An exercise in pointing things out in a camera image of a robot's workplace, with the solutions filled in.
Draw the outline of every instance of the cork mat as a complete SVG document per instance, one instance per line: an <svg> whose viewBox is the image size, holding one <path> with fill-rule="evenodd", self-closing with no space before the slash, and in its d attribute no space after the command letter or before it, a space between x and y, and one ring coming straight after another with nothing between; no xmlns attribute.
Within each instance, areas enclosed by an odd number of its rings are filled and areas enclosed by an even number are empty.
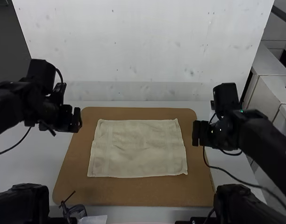
<svg viewBox="0 0 286 224"><path fill-rule="evenodd" d="M87 107L82 111L83 127L73 134L54 191L60 204L74 190L68 204L167 206L212 206L214 188L209 168L202 158L202 148L192 146L191 109ZM179 121L186 147L188 175L144 178L87 177L91 144L99 119Z"/></svg>

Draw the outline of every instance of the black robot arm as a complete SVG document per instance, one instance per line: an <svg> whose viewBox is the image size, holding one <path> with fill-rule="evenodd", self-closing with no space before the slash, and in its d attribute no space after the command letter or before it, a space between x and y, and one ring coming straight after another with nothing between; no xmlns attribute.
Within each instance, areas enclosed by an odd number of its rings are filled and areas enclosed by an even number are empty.
<svg viewBox="0 0 286 224"><path fill-rule="evenodd" d="M45 60L32 59L25 78L0 83L0 134L21 121L29 127L39 123L41 131L49 130L53 135L54 130L79 131L80 108L75 107L73 114L72 106L63 104L66 83L54 87L56 71L60 73Z"/></svg>

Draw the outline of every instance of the black cable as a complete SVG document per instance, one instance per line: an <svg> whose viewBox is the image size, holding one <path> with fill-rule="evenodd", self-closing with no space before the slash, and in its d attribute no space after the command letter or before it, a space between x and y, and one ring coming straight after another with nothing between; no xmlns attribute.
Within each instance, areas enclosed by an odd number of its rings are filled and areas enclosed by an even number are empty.
<svg viewBox="0 0 286 224"><path fill-rule="evenodd" d="M243 152L242 152L242 150L239 152L239 153L227 153L227 152L225 152L223 149L219 149L221 152L223 152L224 154L226 154L226 155L231 155L231 156L238 156L238 155L240 155L240 154L242 154Z"/></svg>
<svg viewBox="0 0 286 224"><path fill-rule="evenodd" d="M0 155L2 155L2 154L4 154L4 153L10 151L11 149L17 147L17 146L27 137L27 135L29 134L31 128L32 128L32 127L29 127L29 129L27 130L27 132L25 133L25 135L21 138L21 140L19 140L14 146L12 146L12 147L10 147L10 148L8 148L8 149L6 149L6 150L0 152Z"/></svg>
<svg viewBox="0 0 286 224"><path fill-rule="evenodd" d="M209 120L208 126L210 125L210 122L213 120L214 116L215 116L215 113L213 114L212 118ZM226 174L227 174L228 176L230 176L232 179L234 179L234 180L236 180L236 181L238 181L238 182L240 182L240 183L242 183L242 184L244 184L244 185L247 185L247 186L253 187L253 188L258 188L258 189L261 189L261 190L264 190L264 191L268 192L268 193L269 193L270 195L272 195L272 196L283 206L283 208L286 210L286 205L283 203L283 201L282 201L277 195L275 195L273 192L271 192L268 188L266 188L266 187L264 187L264 186L261 186L261 185L256 185L256 184L252 184L252 183L248 183L248 182L242 181L242 180L236 178L235 176L233 176L233 175L232 175L230 172L228 172L227 170L224 170L224 169L222 169L222 168L220 168L220 167L214 167L214 166L208 165L208 163L207 163L206 160L205 160L205 147L204 147L204 146L203 146L203 161L204 161L205 165L206 165L208 168L217 169L217 170L219 170L219 171L222 171L222 172L226 173Z"/></svg>
<svg viewBox="0 0 286 224"><path fill-rule="evenodd" d="M56 68L56 72L58 73L60 80L61 80L61 84L63 85L63 76L62 76L60 70Z"/></svg>
<svg viewBox="0 0 286 224"><path fill-rule="evenodd" d="M211 211L209 212L209 214L207 215L207 218L205 219L204 223L203 224L206 224L207 221L209 220L209 218L212 216L213 212L215 211L215 209L211 209Z"/></svg>

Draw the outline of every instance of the white table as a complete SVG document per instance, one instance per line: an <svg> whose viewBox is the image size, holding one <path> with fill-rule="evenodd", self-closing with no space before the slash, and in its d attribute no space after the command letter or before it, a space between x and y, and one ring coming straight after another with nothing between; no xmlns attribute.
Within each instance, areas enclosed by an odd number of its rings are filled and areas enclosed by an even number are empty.
<svg viewBox="0 0 286 224"><path fill-rule="evenodd" d="M191 108L199 120L208 120L209 102L190 101L68 101L67 104L85 108L88 106L117 107L171 107ZM23 123L0 135L0 151L15 144L26 132ZM62 162L68 149L72 134L58 133L56 137L49 132L40 132L36 126L27 138L15 149L0 156L0 192L12 185L32 182L48 186L50 190L50 215L61 216L52 201L54 189ZM206 148L210 165L222 167L236 177L257 184L254 174L244 154L230 157L217 150ZM236 183L221 171L212 170L214 186ZM265 202L261 190L251 189ZM174 208L174 207L126 207L126 206L87 206L88 215L108 215L107 223L161 222L174 223L176 220L189 220L191 216L206 216L210 208Z"/></svg>

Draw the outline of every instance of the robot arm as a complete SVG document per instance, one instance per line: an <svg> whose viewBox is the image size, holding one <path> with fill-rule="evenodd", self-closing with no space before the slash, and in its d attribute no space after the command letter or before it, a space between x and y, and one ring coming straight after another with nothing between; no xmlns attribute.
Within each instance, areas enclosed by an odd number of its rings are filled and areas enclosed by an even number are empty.
<svg viewBox="0 0 286 224"><path fill-rule="evenodd" d="M194 121L193 145L222 151L241 149L286 196L286 136L261 112L241 109L235 84L214 88L214 106L219 121ZM259 201L243 185L219 186L214 201L221 223L286 223L285 216Z"/></svg>
<svg viewBox="0 0 286 224"><path fill-rule="evenodd" d="M72 114L72 106L63 104L66 83L58 83L53 89L56 71L45 60L32 59L25 78L0 83L0 134L21 121L29 127L39 123L39 130L49 130L53 135L53 130L79 131L80 108Z"/></svg>

